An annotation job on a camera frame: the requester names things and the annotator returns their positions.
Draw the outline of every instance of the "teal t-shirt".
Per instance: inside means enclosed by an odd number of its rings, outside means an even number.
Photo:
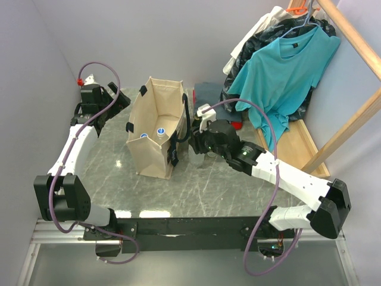
[[[295,38],[278,38],[253,53],[229,93],[261,107],[278,140],[288,129],[288,115],[302,104],[311,86],[317,86],[339,45],[338,37],[329,37],[320,27]],[[251,105],[237,102],[237,111],[247,108],[251,123],[262,129],[272,151],[274,143],[266,120]]]

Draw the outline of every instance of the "marble table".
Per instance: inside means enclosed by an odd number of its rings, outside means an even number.
[[[138,89],[123,92],[134,102]],[[188,143],[179,145],[179,163],[170,180],[136,175],[126,145],[125,131],[131,107],[109,120],[91,149],[81,180],[93,203],[114,209],[119,217],[259,216],[274,186],[231,169],[219,156],[205,156],[196,168],[188,160]],[[258,142],[245,120],[241,139]],[[301,202],[280,190],[274,205]]]

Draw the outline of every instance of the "red object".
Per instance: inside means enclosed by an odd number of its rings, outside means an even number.
[[[83,86],[83,80],[82,79],[77,79],[77,84],[79,86]]]
[[[230,124],[234,127],[234,129],[239,130],[242,128],[242,122],[230,122]]]

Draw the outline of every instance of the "red connector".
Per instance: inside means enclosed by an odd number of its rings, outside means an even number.
[[[77,84],[79,86],[83,86],[83,80],[82,79],[77,79]]]

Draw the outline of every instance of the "beige tote bag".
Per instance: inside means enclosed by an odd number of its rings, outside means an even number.
[[[187,132],[178,138],[186,113]],[[178,162],[176,147],[190,133],[188,98],[182,82],[149,78],[136,98],[129,122],[127,146],[138,175],[170,179]]]

